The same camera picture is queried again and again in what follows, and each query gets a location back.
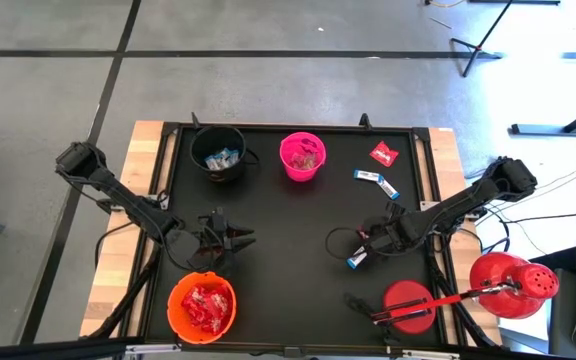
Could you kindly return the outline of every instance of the red lamp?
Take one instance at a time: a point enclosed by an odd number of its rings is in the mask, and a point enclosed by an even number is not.
[[[491,313],[509,319],[523,319],[536,313],[546,299],[557,294],[559,279],[547,267],[506,253],[489,253],[470,269],[473,289],[510,283],[514,289],[479,296],[479,303]]]
[[[503,318],[523,319],[557,294],[559,279],[547,267],[506,253],[488,253],[470,269],[472,290],[433,300],[414,281],[398,281],[384,295],[384,311],[372,315],[375,324],[388,321],[409,334],[426,331],[435,319],[435,308],[467,298],[479,298],[489,312]]]

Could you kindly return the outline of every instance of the red lamp shade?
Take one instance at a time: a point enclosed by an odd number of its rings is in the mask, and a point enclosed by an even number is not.
[[[523,319],[536,313],[546,299],[559,290],[559,279],[547,267],[507,253],[489,253],[478,258],[470,269],[470,287],[519,284],[518,289],[479,296],[479,303],[491,313],[509,319]]]

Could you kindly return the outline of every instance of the white wire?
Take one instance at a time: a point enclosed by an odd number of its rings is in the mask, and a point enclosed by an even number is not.
[[[568,176],[570,176],[570,175],[572,175],[572,174],[574,174],[574,173],[576,173],[576,169],[573,170],[573,171],[571,171],[569,174],[566,174],[566,175],[564,175],[564,176],[561,176],[561,177],[556,178],[555,180],[549,182],[549,183],[546,184],[546,185],[538,186],[536,189],[537,189],[537,190],[541,190],[541,189],[543,189],[543,188],[546,188],[546,187],[548,187],[548,186],[556,183],[556,182],[559,181],[559,180],[562,180],[562,179],[567,178]]]
[[[500,208],[500,210],[502,210],[502,211],[503,211],[503,210],[507,210],[507,209],[510,209],[511,207],[517,206],[517,205],[519,205],[519,204],[523,204],[523,203],[528,202],[528,201],[530,201],[530,200],[534,200],[534,199],[536,199],[536,198],[538,198],[538,197],[542,197],[542,196],[544,196],[544,195],[546,195],[546,194],[548,194],[548,193],[551,193],[551,192],[559,189],[560,187],[562,187],[562,186],[564,186],[564,185],[566,185],[566,184],[568,184],[568,183],[570,183],[571,181],[574,181],[574,180],[576,180],[576,176],[573,177],[573,178],[570,178],[570,179],[566,180],[565,182],[563,182],[563,183],[555,186],[555,187],[552,188],[552,189],[546,190],[546,191],[544,191],[544,192],[542,192],[542,193],[539,193],[539,194],[536,194],[536,195],[529,196],[529,197],[527,197],[527,198],[525,198],[525,199],[523,199],[523,200],[521,200],[521,201],[519,201],[519,202],[512,203],[512,204],[510,204],[510,205],[508,205],[508,206],[506,206],[506,207],[504,207],[504,208]],[[487,220],[488,218],[490,218],[491,216],[492,216],[492,215],[488,215],[486,218],[482,219],[482,220],[479,222],[479,224],[483,223],[484,221],[486,221],[486,220]]]
[[[501,218],[506,219],[506,221],[507,221],[508,223],[514,224],[514,225],[518,225],[519,228],[521,229],[521,231],[522,231],[522,232],[524,233],[524,235],[526,236],[526,239],[528,239],[528,242],[530,242],[535,249],[539,250],[540,253],[542,253],[542,254],[544,254],[544,255],[548,255],[545,251],[541,250],[541,249],[535,244],[534,241],[532,241],[532,239],[530,238],[530,236],[528,236],[528,232],[526,231],[526,229],[524,229],[524,227],[523,227],[523,225],[521,225],[521,223],[513,222],[513,220],[512,220],[511,218],[509,218],[508,216],[506,216],[506,215],[503,213],[503,210],[499,209],[498,206],[493,205],[493,204],[491,204],[491,203],[489,203],[488,205],[490,205],[490,206],[492,206],[493,208],[495,208],[495,210],[497,210],[497,215],[499,215]]]

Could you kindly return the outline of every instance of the pink bucket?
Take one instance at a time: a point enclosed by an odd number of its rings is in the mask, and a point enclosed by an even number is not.
[[[315,166],[308,170],[300,170],[290,164],[295,156],[315,156]],[[315,135],[307,132],[298,132],[288,135],[281,141],[279,157],[286,168],[288,177],[295,181],[304,182],[312,179],[317,170],[326,162],[326,147]]]

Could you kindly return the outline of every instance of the black bucket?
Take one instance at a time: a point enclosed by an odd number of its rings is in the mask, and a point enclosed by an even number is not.
[[[223,170],[211,170],[206,165],[206,158],[228,148],[230,151],[239,151],[239,159],[230,167]],[[246,162],[244,157],[250,154],[255,162]],[[208,175],[214,182],[229,182],[235,180],[246,169],[246,165],[259,163],[257,155],[246,148],[246,139],[241,131],[229,125],[213,125],[205,127],[195,135],[190,143],[190,157],[192,161]]]

